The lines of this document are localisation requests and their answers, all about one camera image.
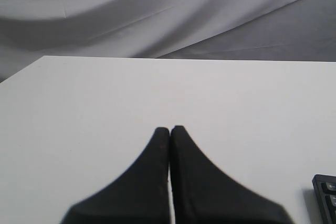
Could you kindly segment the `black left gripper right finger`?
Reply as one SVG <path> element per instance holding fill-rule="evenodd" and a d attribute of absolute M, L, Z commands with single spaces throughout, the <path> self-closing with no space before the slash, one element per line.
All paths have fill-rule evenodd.
<path fill-rule="evenodd" d="M 283 206 L 231 179 L 198 148 L 183 126 L 170 136 L 176 223 L 292 223 Z"/>

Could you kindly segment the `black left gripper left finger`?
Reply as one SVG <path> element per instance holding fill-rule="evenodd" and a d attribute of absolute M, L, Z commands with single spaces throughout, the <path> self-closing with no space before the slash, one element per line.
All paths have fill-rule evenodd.
<path fill-rule="evenodd" d="M 63 223 L 170 223 L 170 132 L 155 129 L 134 163 L 114 182 L 74 204 Z"/>

